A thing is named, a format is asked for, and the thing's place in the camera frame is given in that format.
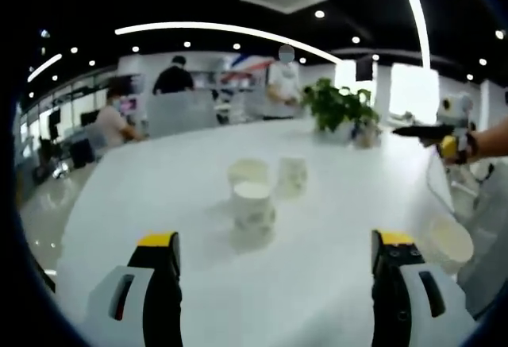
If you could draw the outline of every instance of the white cup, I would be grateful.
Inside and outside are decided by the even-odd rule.
[[[263,236],[273,229],[275,208],[267,184],[242,182],[233,187],[235,226],[253,235]]]
[[[259,159],[240,159],[228,168],[228,181],[233,188],[238,183],[268,183],[268,165]]]
[[[447,218],[434,220],[416,245],[425,262],[439,264],[450,276],[457,274],[474,252],[469,232]]]
[[[286,156],[279,163],[277,194],[283,199],[301,195],[307,187],[307,166],[305,158]]]

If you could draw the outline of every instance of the black shirt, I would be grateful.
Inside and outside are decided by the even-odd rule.
[[[160,73],[153,87],[153,94],[156,94],[157,91],[160,91],[161,94],[176,93],[184,91],[186,88],[194,89],[194,80],[191,74],[185,69],[173,65]]]

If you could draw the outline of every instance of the green plant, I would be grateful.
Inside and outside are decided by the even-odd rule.
[[[344,121],[356,126],[377,123],[379,115],[370,107],[371,92],[359,89],[351,92],[349,87],[337,89],[330,79],[319,79],[315,85],[304,89],[303,105],[310,107],[320,131],[334,132]]]

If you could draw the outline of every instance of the plant pot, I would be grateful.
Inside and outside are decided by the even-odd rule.
[[[358,148],[371,148],[378,143],[378,130],[375,126],[364,127],[355,137],[355,146]]]
[[[329,130],[317,131],[319,137],[327,143],[334,143],[338,145],[346,145],[352,141],[352,131],[355,128],[355,124],[350,121],[342,122],[334,132]]]

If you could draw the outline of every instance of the black ceiling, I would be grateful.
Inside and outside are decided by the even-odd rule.
[[[36,8],[32,19],[51,37],[40,38],[45,56],[34,49],[33,66],[62,53],[64,58],[43,72],[27,91],[43,94],[95,67],[115,64],[117,58],[131,52],[184,50],[232,51],[232,44],[242,44],[241,51],[276,55],[280,44],[235,33],[209,30],[158,30],[115,36],[114,30],[127,25],[157,21],[209,21],[261,29],[299,40],[326,51],[351,48],[353,36],[362,38],[361,48],[419,51],[418,35],[408,0],[329,0],[291,15],[238,0],[31,0]],[[492,78],[508,85],[508,40],[498,40],[495,30],[505,29],[508,0],[421,0],[434,55],[454,60],[457,78],[472,73],[480,81]],[[314,11],[325,11],[324,19]],[[78,47],[76,55],[71,47]],[[311,62],[317,58],[305,55]],[[488,61],[479,65],[479,58]],[[59,81],[51,81],[53,74]]]

